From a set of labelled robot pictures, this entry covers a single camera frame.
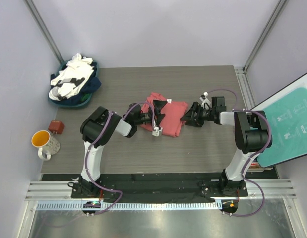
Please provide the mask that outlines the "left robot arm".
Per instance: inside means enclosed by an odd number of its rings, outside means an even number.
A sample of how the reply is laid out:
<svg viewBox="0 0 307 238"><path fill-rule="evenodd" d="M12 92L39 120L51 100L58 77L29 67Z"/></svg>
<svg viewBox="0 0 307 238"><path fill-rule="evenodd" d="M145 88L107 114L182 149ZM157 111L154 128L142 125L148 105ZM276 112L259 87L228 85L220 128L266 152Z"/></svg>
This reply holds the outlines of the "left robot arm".
<svg viewBox="0 0 307 238"><path fill-rule="evenodd" d="M151 126L153 136L162 135L163 128L160 124L165 114L161 110L167 103L160 100L144 102L149 107L147 112L142 109L142 103L133 103L122 117L104 107L98 107L80 128L85 149L84 165L73 191L90 198L96 197L101 190L102 153L113 133L131 138L137 132L137 127L145 124Z"/></svg>

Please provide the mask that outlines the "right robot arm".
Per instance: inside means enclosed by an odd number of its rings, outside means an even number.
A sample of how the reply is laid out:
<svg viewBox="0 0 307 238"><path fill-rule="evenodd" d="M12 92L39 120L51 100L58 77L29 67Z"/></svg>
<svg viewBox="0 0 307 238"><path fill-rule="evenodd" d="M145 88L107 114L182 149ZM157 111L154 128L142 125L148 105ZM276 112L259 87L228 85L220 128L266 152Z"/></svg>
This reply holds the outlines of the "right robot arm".
<svg viewBox="0 0 307 238"><path fill-rule="evenodd" d="M234 128L237 150L218 181L201 182L202 195L211 197L247 197L245 173L250 164L272 144L271 128L264 111L228 111L224 97L194 102L181 117L186 125L202 127L206 121Z"/></svg>

